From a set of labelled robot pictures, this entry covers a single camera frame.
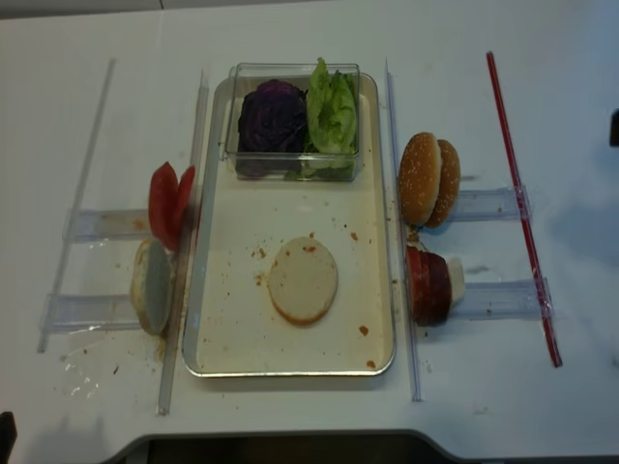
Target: sesame seed bun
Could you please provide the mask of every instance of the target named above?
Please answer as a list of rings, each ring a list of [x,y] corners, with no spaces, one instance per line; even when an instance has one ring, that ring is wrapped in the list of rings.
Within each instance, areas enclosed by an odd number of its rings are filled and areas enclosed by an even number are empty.
[[[447,140],[438,140],[441,150],[441,179],[434,211],[426,226],[435,228],[449,216],[457,200],[460,189],[460,161],[454,145]]]
[[[420,132],[410,139],[399,164],[398,188],[404,220],[424,225],[432,215],[441,179],[441,152],[436,137]]]

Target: metal tray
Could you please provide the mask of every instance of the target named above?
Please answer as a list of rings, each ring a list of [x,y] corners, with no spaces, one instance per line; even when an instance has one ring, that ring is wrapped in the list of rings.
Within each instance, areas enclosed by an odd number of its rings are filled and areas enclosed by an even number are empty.
[[[211,378],[384,372],[395,330],[375,82],[362,74],[361,171],[351,183],[237,179],[223,147],[232,85],[220,84],[213,102],[183,335],[187,368]],[[339,289],[323,319],[299,328],[275,311],[266,279],[281,245],[312,232],[338,263]]]

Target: red straw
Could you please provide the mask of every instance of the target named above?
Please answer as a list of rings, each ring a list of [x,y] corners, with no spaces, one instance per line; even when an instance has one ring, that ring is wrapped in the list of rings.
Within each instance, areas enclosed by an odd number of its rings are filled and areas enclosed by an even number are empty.
[[[514,187],[516,189],[521,190],[522,182],[520,181],[518,165],[516,164],[516,154],[514,153],[514,145],[512,144],[512,137],[510,136],[510,127],[507,123],[507,114],[505,113],[503,95],[501,94],[501,87],[499,85],[499,74],[496,70],[494,55],[491,51],[486,54],[486,59],[487,68],[490,71],[490,79],[492,80],[492,89],[494,90],[496,111],[499,113],[499,120],[501,121],[501,130],[503,131],[503,141],[505,142],[507,160],[510,163],[510,171],[512,172],[512,182],[514,183]],[[535,250],[535,241],[533,240],[533,232],[531,230],[531,222],[529,220],[529,206],[522,200],[520,195],[518,196],[518,207],[520,208],[520,222],[522,223],[522,232],[524,232],[526,249],[529,253],[531,271],[533,272],[533,279],[535,280],[535,286],[538,291],[538,300],[540,302],[540,310],[542,313],[542,323],[544,325],[545,342],[548,346],[548,352],[550,353],[552,364],[555,367],[560,367],[563,365],[563,362],[561,361],[561,355],[559,355],[559,347],[557,346],[554,329],[552,328],[552,314],[550,312],[552,308],[552,300],[550,299],[550,293],[545,286],[544,277],[542,276],[542,268],[540,268],[538,252]]]

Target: green lettuce leaf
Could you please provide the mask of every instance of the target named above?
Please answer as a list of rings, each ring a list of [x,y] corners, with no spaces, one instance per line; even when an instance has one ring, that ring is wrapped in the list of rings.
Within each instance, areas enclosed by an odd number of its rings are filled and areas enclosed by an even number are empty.
[[[308,89],[308,130],[319,153],[351,154],[356,149],[357,109],[351,76],[330,75],[322,58],[311,74]],[[346,167],[350,161],[310,161],[314,168]]]

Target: black object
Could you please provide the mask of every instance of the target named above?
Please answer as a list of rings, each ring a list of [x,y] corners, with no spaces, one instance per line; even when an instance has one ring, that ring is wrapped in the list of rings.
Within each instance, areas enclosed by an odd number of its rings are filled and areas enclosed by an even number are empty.
[[[0,414],[0,464],[8,464],[15,440],[17,427],[13,413]]]
[[[610,121],[610,146],[619,147],[619,109],[615,111]]]

